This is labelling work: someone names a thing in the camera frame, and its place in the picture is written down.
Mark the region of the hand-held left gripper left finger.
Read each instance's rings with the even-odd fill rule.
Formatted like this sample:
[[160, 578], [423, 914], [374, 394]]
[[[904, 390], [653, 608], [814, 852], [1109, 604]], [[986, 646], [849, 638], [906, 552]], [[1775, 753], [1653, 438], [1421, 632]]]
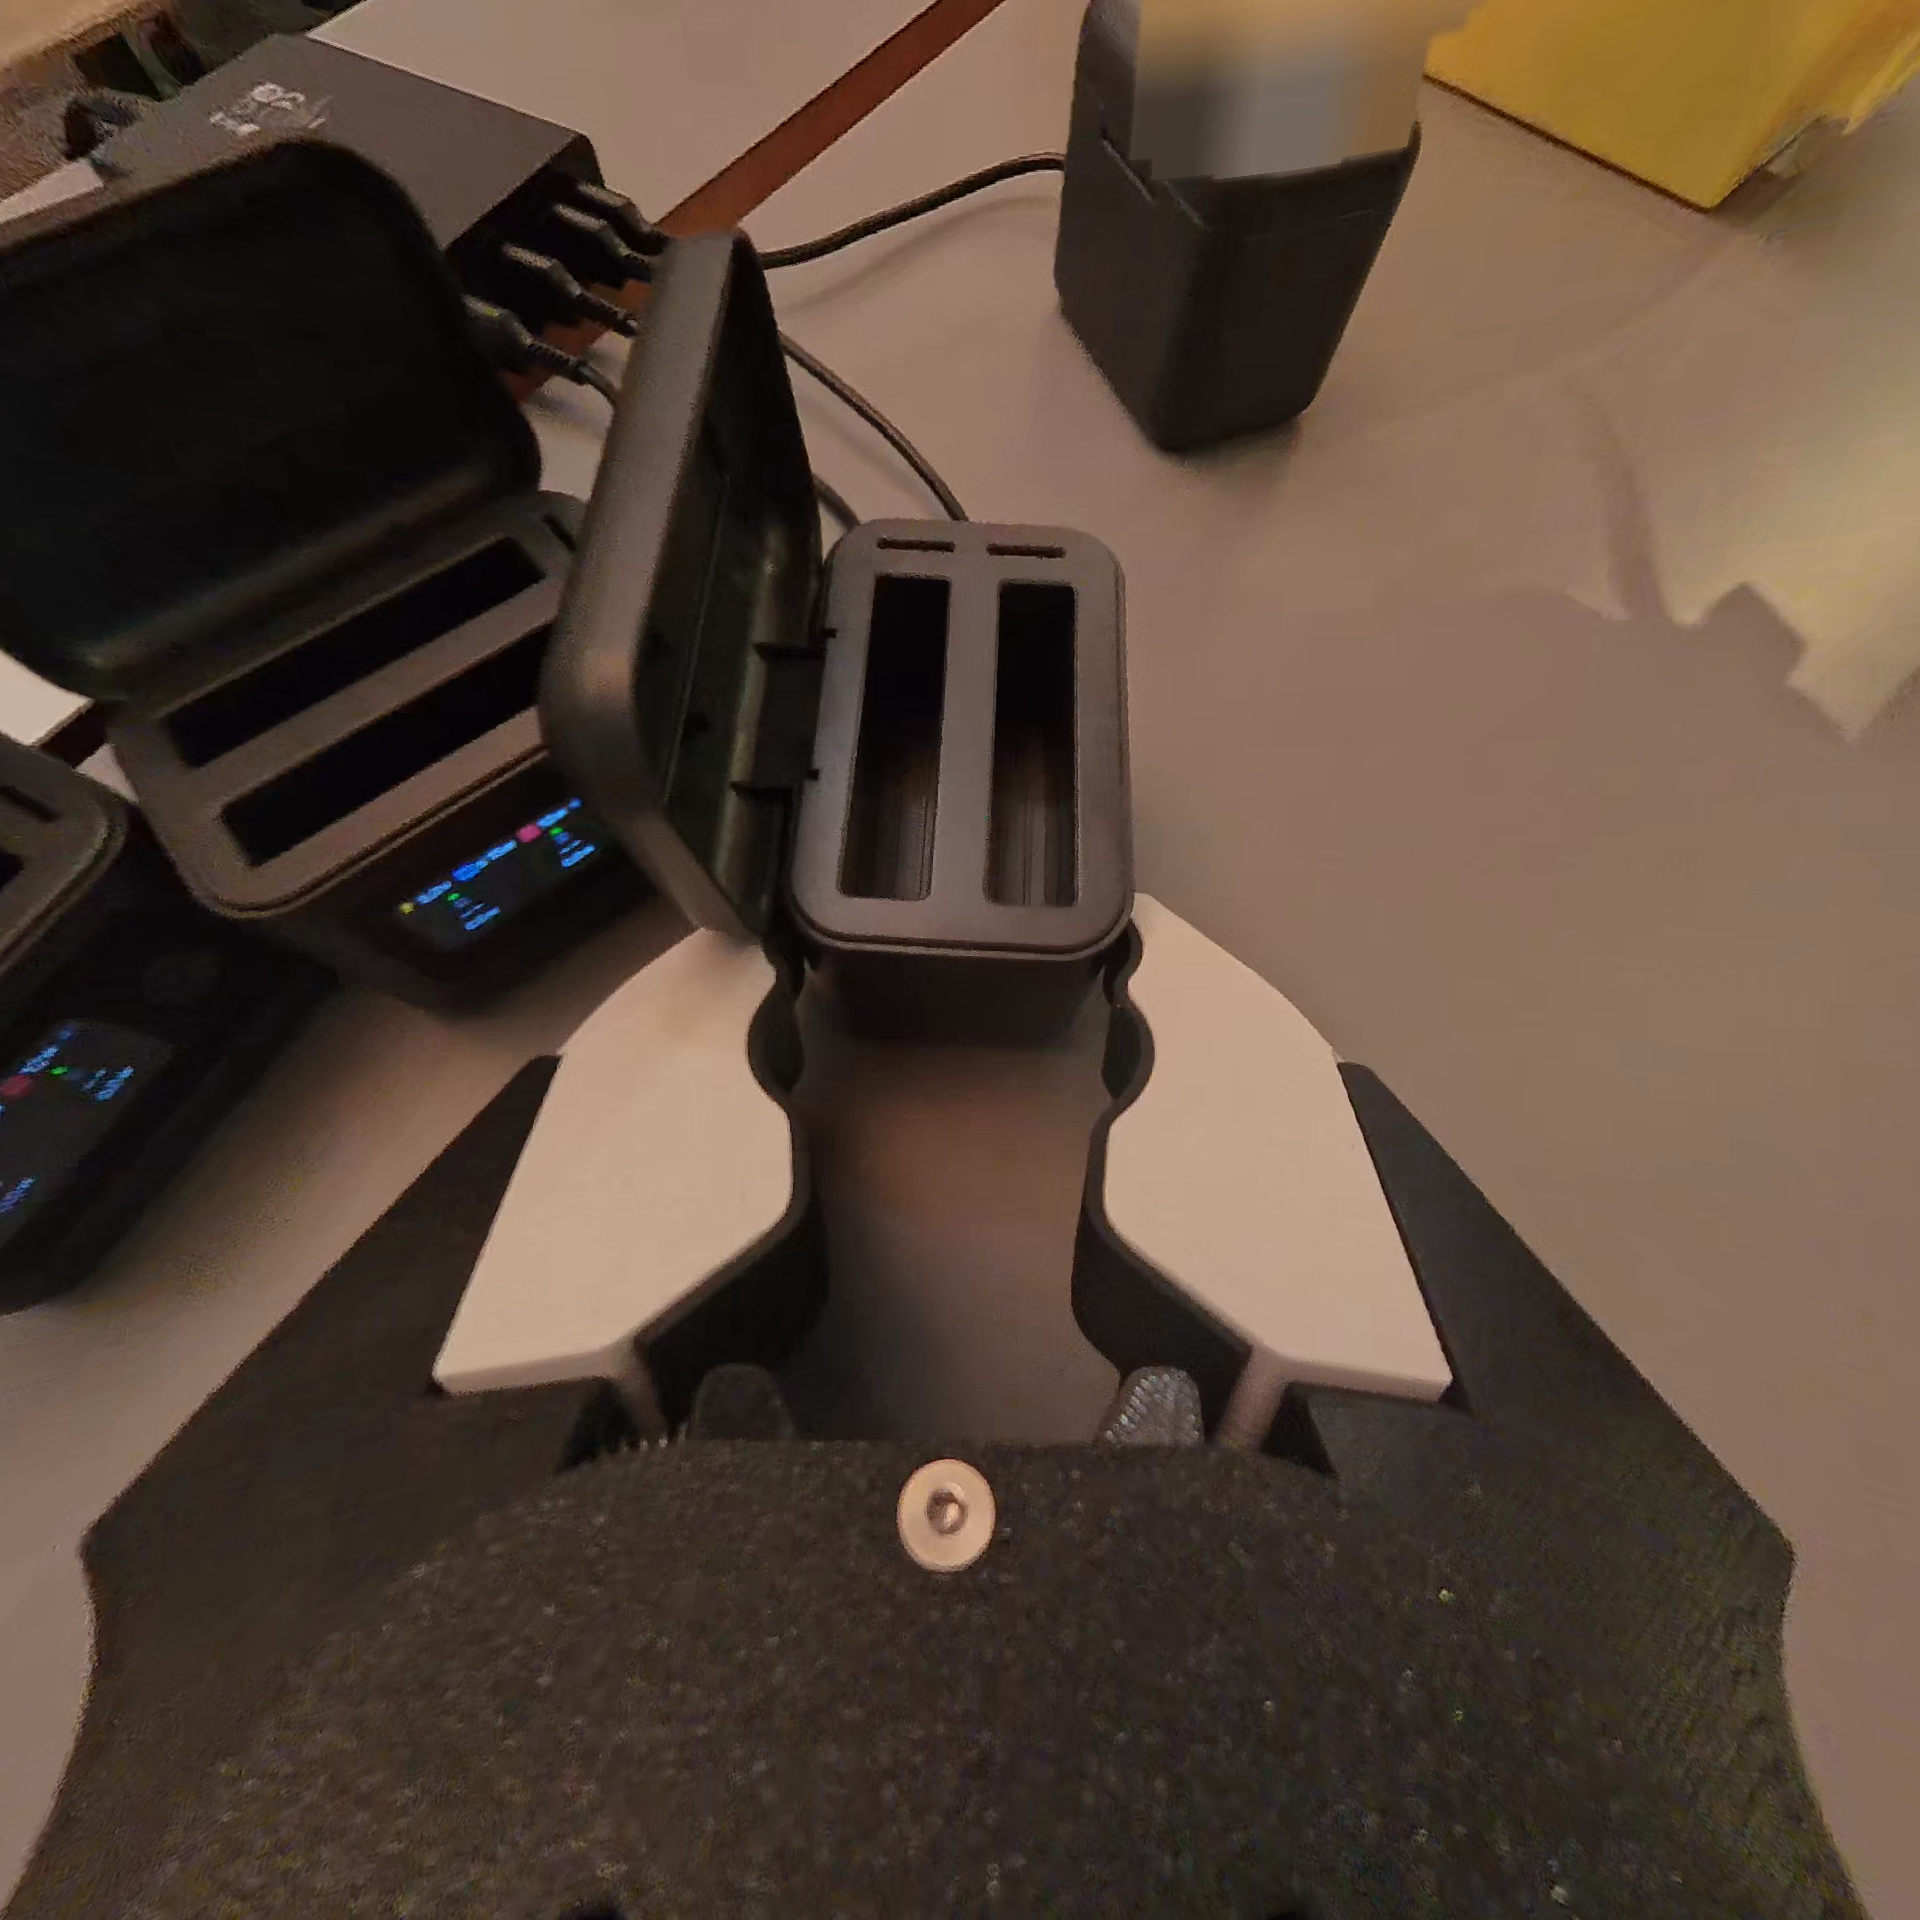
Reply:
[[799, 1074], [798, 973], [762, 944], [693, 929], [623, 980], [560, 1052], [439, 1388], [690, 1409], [712, 1368], [786, 1361], [827, 1300]]

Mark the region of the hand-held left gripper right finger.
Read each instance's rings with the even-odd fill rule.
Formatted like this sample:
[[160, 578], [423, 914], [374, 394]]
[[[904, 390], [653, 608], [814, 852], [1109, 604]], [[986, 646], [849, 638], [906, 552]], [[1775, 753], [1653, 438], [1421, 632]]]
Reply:
[[1290, 1388], [1442, 1406], [1453, 1373], [1336, 1052], [1151, 896], [1101, 976], [1109, 1105], [1088, 1141], [1072, 1317], [1161, 1368], [1203, 1430], [1271, 1430]]

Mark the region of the black battery charging case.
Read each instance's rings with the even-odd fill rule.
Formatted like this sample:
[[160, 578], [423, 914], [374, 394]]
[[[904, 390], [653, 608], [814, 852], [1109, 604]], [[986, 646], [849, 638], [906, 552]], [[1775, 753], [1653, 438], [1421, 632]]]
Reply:
[[1, 1312], [78, 1287], [334, 990], [205, 909], [137, 807], [1, 742]]
[[1424, 60], [1374, 90], [1315, 46], [1227, 60], [1153, 101], [1142, 5], [1085, 5], [1072, 71], [1054, 286], [1146, 442], [1191, 453], [1293, 420], [1320, 390], [1421, 152]]
[[321, 141], [3, 236], [1, 640], [216, 916], [415, 1005], [649, 894], [543, 745], [585, 505], [415, 205]]
[[1134, 912], [1121, 636], [1085, 532], [872, 518], [824, 549], [759, 256], [669, 247], [539, 709], [690, 933], [874, 1037], [1064, 1032]]

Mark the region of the yellow plastic bin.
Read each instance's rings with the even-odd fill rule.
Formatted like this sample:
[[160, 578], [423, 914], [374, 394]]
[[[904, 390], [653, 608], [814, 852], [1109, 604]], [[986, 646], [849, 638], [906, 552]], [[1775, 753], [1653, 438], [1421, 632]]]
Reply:
[[1914, 71], [1914, 1], [1483, 1], [1424, 66], [1693, 207], [1802, 170]]

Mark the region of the white stand base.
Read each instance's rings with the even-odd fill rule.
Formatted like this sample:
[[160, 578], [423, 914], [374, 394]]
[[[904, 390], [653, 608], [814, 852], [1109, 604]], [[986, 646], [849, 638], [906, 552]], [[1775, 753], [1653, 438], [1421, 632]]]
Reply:
[[81, 766], [105, 742], [105, 722], [96, 705], [40, 679], [10, 655], [1, 655], [1, 734], [47, 752], [69, 766]]

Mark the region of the black multi-port power hub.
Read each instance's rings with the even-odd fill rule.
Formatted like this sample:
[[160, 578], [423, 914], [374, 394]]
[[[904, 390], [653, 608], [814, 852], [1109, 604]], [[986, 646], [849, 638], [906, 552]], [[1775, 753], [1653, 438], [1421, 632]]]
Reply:
[[114, 186], [154, 185], [285, 140], [370, 161], [415, 205], [462, 293], [511, 314], [560, 359], [560, 330], [627, 341], [627, 293], [649, 284], [664, 232], [602, 180], [575, 127], [354, 52], [312, 31], [240, 29], [205, 5], [176, 40], [198, 64], [166, 97], [86, 88], [64, 134]]

